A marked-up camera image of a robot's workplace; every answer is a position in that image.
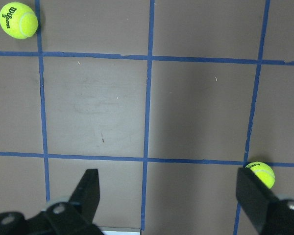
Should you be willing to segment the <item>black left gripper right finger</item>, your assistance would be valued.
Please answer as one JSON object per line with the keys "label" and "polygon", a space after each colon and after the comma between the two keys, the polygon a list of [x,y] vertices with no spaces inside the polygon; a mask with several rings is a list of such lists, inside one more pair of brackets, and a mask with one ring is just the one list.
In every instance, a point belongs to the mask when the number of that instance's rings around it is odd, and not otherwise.
{"label": "black left gripper right finger", "polygon": [[276,196],[251,170],[237,170],[236,198],[259,235],[294,235],[294,199]]}

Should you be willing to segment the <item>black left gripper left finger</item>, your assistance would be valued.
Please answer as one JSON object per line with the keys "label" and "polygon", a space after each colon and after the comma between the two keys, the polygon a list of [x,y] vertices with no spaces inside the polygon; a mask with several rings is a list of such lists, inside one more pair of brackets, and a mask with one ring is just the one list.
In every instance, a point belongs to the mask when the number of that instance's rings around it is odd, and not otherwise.
{"label": "black left gripper left finger", "polygon": [[45,224],[92,224],[98,205],[98,170],[88,169],[71,196],[49,201],[41,218]]}

